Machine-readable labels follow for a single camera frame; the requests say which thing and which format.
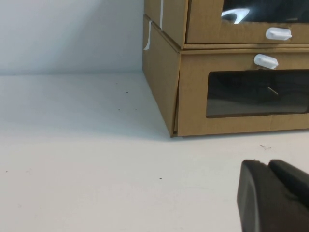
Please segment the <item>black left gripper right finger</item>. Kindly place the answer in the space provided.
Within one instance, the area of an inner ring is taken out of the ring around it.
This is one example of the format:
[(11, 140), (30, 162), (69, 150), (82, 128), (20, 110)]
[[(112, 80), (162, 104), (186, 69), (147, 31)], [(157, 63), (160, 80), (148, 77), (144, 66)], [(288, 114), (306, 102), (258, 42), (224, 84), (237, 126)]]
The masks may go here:
[(309, 174), (279, 159), (268, 163), (267, 207), (272, 212), (309, 210)]

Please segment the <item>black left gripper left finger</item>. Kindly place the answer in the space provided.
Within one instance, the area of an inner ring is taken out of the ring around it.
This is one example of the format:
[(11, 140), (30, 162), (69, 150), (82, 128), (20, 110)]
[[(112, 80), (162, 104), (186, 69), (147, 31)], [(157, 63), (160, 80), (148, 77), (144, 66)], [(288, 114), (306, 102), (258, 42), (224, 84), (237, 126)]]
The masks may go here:
[(241, 163), (237, 204), (243, 232), (283, 232), (290, 192), (271, 169), (256, 160)]

